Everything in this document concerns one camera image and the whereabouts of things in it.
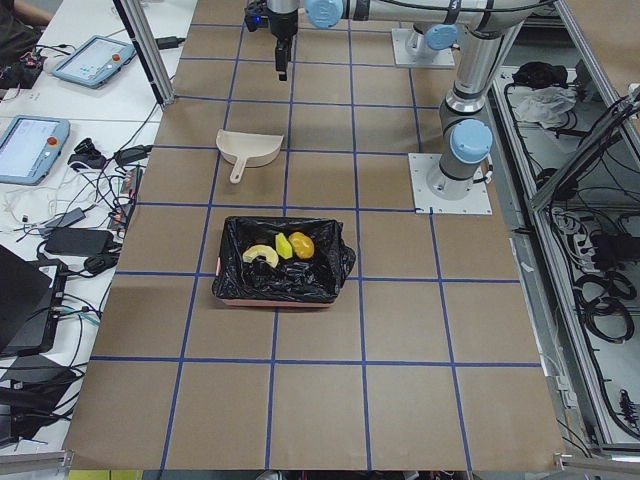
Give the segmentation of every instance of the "dustpan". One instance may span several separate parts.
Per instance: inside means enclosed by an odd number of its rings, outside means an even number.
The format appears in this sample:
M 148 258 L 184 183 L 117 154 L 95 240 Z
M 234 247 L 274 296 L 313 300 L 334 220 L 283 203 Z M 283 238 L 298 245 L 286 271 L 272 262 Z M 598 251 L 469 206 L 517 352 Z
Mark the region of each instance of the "dustpan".
M 282 135 L 229 132 L 218 130 L 216 145 L 224 159 L 234 165 L 229 180 L 239 183 L 245 167 L 262 167 L 271 163 L 280 152 Z

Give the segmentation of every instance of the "gray mounting plate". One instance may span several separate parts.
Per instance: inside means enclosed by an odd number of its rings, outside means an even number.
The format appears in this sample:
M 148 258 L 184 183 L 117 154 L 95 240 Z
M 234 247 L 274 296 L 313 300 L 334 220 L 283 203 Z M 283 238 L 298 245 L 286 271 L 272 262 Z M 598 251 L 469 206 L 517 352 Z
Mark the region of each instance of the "gray mounting plate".
M 411 34 L 409 28 L 394 28 L 391 30 L 391 38 L 393 39 L 393 54 L 396 59 L 396 66 L 408 68 L 437 68 L 437 69 L 454 69 L 456 62 L 450 48 L 441 50 L 431 58 L 415 58 L 407 52 L 405 44 L 407 38 Z
M 440 161 L 440 154 L 410 153 L 409 168 L 413 187 L 413 202 L 416 213 L 456 214 L 456 215 L 491 215 L 491 203 L 487 186 L 476 183 L 466 197 L 461 200 L 445 200 L 434 194 L 427 185 L 427 173 L 433 165 Z M 482 178 L 480 169 L 474 178 Z

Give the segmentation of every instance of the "table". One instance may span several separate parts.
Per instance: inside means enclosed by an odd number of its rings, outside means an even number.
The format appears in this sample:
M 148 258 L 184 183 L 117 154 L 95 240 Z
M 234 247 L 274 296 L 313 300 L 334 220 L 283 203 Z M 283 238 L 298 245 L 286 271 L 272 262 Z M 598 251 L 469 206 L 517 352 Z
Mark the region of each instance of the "table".
M 56 13 L 54 20 L 45 31 L 42 41 L 48 44 L 61 42 L 79 45 L 94 34 L 107 35 L 122 28 L 119 18 L 111 12 L 111 2 L 106 0 L 76 1 L 65 0 Z M 158 36 L 185 36 L 189 26 L 195 2 L 191 0 L 165 0 L 150 4 L 145 8 L 150 24 Z M 118 37 L 127 40 L 126 34 Z M 163 52 L 163 59 L 169 71 L 175 71 L 179 58 L 178 50 Z M 85 180 L 76 176 L 67 167 L 66 159 L 73 153 L 73 148 L 84 138 L 91 137 L 96 147 L 107 157 L 118 150 L 139 128 L 138 135 L 131 140 L 131 145 L 152 144 L 156 136 L 161 111 L 156 109 L 145 125 L 143 120 L 151 112 L 155 103 L 151 88 L 144 76 L 139 60 L 136 59 L 121 74 L 106 86 L 90 90 L 70 83 L 62 82 L 48 74 L 38 79 L 32 90 L 21 92 L 15 100 L 9 100 L 15 91 L 10 91 L 6 100 L 0 103 L 0 131 L 4 131 L 14 115 L 58 116 L 70 120 L 69 138 L 64 145 L 61 157 L 53 165 L 50 174 L 37 186 L 23 187 L 18 185 L 0 185 L 0 242 L 22 258 L 35 258 L 39 237 L 26 237 L 16 242 L 22 236 L 19 219 L 27 215 L 31 222 L 50 218 L 50 212 L 43 208 L 52 198 L 57 198 L 58 212 L 66 208 L 64 200 L 70 200 L 85 185 Z M 7 194 L 13 201 L 13 218 L 7 209 Z M 92 228 L 103 225 L 108 210 L 98 206 L 87 214 L 87 218 L 76 226 Z M 70 268 L 80 270 L 82 258 L 60 257 Z M 99 305 L 108 290 L 113 270 L 107 271 L 95 279 L 69 279 L 66 292 L 81 297 L 93 305 Z M 72 299 L 65 299 L 66 304 L 81 306 Z M 85 322 L 80 337 L 80 327 L 77 319 L 61 321 L 58 326 L 55 343 L 51 351 L 45 356 L 51 360 L 67 365 L 72 359 L 76 346 L 80 341 L 75 363 L 81 363 L 89 358 L 93 348 L 97 328 Z M 0 362 L 6 367 L 13 359 Z M 70 387 L 66 398 L 74 395 L 80 387 L 76 382 Z M 62 447 L 68 430 L 66 422 L 56 422 L 49 427 L 42 428 L 36 436 L 36 442 L 21 441 L 16 446 L 9 446 L 0 450 L 0 454 L 41 453 L 57 451 Z
M 186 36 L 195 0 L 167 0 L 148 5 L 144 12 L 156 37 Z M 93 35 L 106 36 L 118 32 L 123 26 L 112 8 L 113 3 L 109 0 L 65 0 L 40 42 L 43 45 L 64 43 L 78 47 Z M 113 38 L 129 41 L 126 32 L 120 32 Z M 180 50 L 161 52 L 169 76 L 175 74 Z M 34 88 L 23 90 L 16 98 L 0 103 L 0 115 L 12 117 L 24 112 L 38 112 L 43 116 L 78 120 L 142 121 L 156 103 L 138 57 L 106 85 L 95 90 L 65 82 L 48 73 L 59 60 L 51 55 Z M 10 90 L 6 98 L 10 99 L 15 94 L 15 90 Z M 152 120 L 160 118 L 158 110 Z
M 495 191 L 490 217 L 413 211 L 406 153 L 441 150 L 452 72 L 396 69 L 388 24 L 341 22 L 303 25 L 281 83 L 240 10 L 194 12 L 65 442 L 75 467 L 553 469 L 563 445 Z M 232 186 L 218 128 L 284 148 Z M 216 300 L 229 215 L 341 221 L 358 264 L 335 305 Z

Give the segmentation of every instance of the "black cloth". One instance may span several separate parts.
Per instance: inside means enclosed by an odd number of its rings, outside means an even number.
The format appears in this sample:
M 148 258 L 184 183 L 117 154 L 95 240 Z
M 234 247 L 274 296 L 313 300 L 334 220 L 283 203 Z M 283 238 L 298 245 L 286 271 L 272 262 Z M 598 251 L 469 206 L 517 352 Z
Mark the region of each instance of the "black cloth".
M 0 0 L 0 66 L 11 65 L 33 49 L 40 32 L 13 16 L 14 0 Z

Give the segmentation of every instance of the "screen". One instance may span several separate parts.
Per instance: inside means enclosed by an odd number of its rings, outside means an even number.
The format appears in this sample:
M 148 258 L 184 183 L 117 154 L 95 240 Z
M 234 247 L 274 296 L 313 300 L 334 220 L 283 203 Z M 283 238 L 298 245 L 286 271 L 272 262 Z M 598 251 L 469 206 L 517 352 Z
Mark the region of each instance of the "screen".
M 57 126 L 50 120 L 20 120 L 0 145 L 0 175 L 28 176 Z
M 123 46 L 107 40 L 96 39 L 86 48 L 76 53 L 59 72 L 64 72 L 83 80 L 91 80 L 111 61 L 114 53 L 119 53 Z

